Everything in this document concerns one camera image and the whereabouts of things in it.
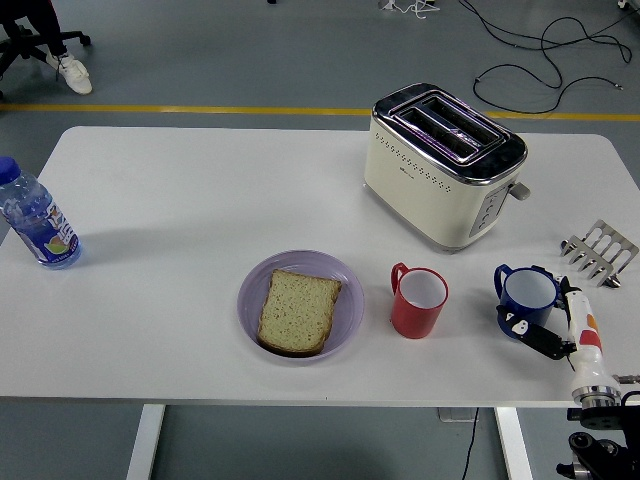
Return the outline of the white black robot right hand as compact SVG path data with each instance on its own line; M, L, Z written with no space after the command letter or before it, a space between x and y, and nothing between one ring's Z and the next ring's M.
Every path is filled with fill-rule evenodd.
M553 360L569 359L575 372L571 394L576 403L597 398L616 402L619 383L605 367L598 325L581 289L541 267L513 269L506 264L495 269L494 288L499 298L497 321L503 333ZM566 314L566 338L546 328L555 308Z

